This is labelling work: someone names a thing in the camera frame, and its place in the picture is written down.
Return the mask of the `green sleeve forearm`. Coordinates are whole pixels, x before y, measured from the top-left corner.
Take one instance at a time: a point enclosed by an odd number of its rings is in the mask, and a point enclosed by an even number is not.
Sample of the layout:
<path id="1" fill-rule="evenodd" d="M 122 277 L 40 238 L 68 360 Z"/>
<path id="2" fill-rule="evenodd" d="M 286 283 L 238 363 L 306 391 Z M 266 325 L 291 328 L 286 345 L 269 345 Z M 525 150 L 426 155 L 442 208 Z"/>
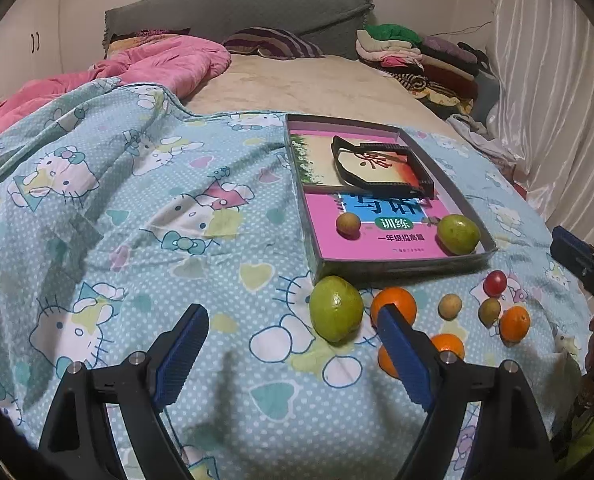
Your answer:
<path id="1" fill-rule="evenodd" d="M 572 413 L 552 440 L 559 478 L 594 479 L 594 413 Z"/>

